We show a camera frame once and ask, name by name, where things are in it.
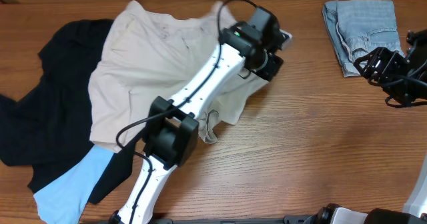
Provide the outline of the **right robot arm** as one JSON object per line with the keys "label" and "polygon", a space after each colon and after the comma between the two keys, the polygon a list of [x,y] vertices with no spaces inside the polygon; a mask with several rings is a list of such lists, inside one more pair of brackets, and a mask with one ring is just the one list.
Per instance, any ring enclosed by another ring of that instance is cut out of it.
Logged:
{"label": "right robot arm", "polygon": [[[403,111],[426,106],[426,31],[409,31],[405,56],[387,47],[377,47],[354,61],[354,67],[368,84],[387,94],[387,106]],[[417,180],[410,183],[411,192],[399,211],[377,207],[355,211],[329,203],[313,215],[295,218],[294,223],[425,223],[426,160]]]}

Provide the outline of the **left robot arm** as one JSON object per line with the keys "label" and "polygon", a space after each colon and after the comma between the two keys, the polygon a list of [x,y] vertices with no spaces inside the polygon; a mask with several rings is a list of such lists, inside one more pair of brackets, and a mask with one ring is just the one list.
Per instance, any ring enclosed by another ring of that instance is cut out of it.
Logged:
{"label": "left robot arm", "polygon": [[239,21],[218,29],[218,45],[193,79],[169,99],[157,97],[149,115],[126,126],[143,123],[137,138],[145,143],[141,171],[125,205],[109,223],[149,223],[153,208],[169,176],[191,156],[196,144],[201,114],[240,71],[271,81],[282,59],[276,52],[292,35],[280,29],[277,17],[256,7],[248,22]]}

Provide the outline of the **beige khaki shorts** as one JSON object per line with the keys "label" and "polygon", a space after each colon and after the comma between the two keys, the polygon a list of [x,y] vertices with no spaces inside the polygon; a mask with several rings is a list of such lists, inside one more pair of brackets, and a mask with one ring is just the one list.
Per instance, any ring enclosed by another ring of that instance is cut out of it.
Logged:
{"label": "beige khaki shorts", "polygon": [[90,141],[119,152],[118,132],[146,118],[156,97],[168,99],[183,89],[214,52],[217,28],[235,22],[219,1],[207,15],[186,20],[131,1],[113,22],[89,79]]}

